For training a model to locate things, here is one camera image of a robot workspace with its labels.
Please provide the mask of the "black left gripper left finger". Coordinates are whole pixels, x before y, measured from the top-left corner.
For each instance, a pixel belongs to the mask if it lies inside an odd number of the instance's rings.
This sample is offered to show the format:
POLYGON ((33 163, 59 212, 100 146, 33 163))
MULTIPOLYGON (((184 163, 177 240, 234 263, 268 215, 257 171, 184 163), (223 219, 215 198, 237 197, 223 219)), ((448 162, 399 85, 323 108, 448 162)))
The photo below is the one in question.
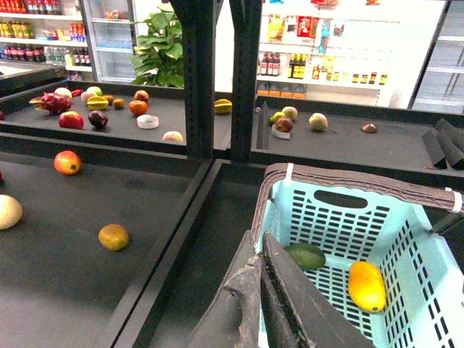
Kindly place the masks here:
POLYGON ((216 295, 185 347, 257 347, 262 262, 246 231, 216 295))

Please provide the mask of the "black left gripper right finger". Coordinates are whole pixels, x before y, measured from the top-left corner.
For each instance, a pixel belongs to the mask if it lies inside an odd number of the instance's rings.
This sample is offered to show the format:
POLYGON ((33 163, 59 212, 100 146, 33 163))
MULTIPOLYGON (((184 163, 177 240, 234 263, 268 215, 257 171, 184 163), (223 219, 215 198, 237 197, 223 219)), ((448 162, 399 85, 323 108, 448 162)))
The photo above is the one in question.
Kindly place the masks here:
POLYGON ((372 347, 271 233, 262 237, 261 304, 269 347, 372 347))

